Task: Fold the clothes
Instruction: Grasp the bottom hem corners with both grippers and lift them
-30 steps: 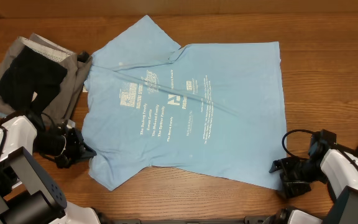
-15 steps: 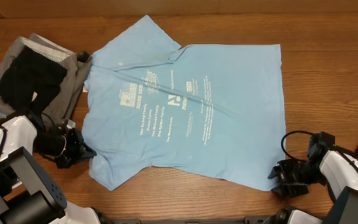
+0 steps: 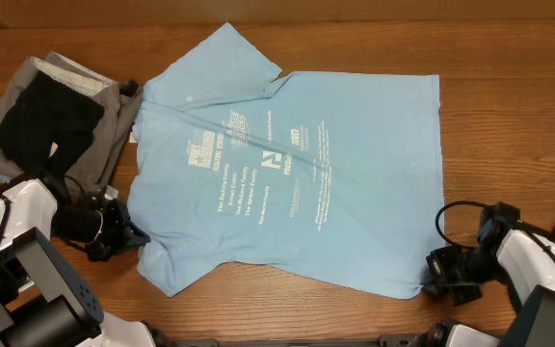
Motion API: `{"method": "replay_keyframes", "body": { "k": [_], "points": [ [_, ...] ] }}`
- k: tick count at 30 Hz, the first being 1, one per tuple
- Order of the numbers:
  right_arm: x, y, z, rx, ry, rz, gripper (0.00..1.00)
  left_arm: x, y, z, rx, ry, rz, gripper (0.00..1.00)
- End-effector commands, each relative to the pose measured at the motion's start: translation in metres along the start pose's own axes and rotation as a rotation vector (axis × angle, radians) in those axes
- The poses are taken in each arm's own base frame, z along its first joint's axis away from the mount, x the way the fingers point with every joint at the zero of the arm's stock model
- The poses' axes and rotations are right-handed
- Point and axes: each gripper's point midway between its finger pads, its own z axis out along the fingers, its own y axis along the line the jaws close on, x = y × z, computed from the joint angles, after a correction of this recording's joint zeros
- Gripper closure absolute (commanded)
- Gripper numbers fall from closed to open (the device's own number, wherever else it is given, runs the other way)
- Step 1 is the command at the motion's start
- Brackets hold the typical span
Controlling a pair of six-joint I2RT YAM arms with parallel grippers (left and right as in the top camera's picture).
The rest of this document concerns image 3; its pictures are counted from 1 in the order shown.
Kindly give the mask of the light blue printed t-shirt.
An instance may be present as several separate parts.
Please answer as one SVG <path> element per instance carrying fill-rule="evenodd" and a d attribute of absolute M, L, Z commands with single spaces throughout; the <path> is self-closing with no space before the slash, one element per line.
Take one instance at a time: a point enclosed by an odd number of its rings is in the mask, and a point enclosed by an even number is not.
<path fill-rule="evenodd" d="M 435 75 L 283 74 L 224 25 L 145 84 L 128 209 L 172 296 L 228 262 L 397 299 L 442 246 Z"/>

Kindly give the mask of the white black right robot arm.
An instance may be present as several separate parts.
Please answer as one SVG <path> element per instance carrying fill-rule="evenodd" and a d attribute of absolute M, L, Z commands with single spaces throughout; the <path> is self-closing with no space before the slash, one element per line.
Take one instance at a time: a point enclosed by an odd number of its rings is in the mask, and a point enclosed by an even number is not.
<path fill-rule="evenodd" d="M 481 286 L 498 281 L 508 288 L 516 317 L 502 337 L 453 319 L 414 337 L 412 346 L 555 346 L 555 227 L 524 222 L 504 202 L 481 204 L 477 246 L 450 241 L 427 256 L 430 277 L 424 293 L 447 295 L 456 306 L 482 296 Z"/>

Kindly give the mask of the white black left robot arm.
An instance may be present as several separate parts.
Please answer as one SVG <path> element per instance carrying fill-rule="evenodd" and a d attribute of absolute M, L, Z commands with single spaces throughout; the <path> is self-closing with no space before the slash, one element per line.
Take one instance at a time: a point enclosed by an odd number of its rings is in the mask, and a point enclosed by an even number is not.
<path fill-rule="evenodd" d="M 149 326 L 106 312 L 53 245 L 59 238 L 92 262 L 134 251 L 149 236 L 107 188 L 73 201 L 45 171 L 0 185 L 0 346 L 153 346 Z"/>

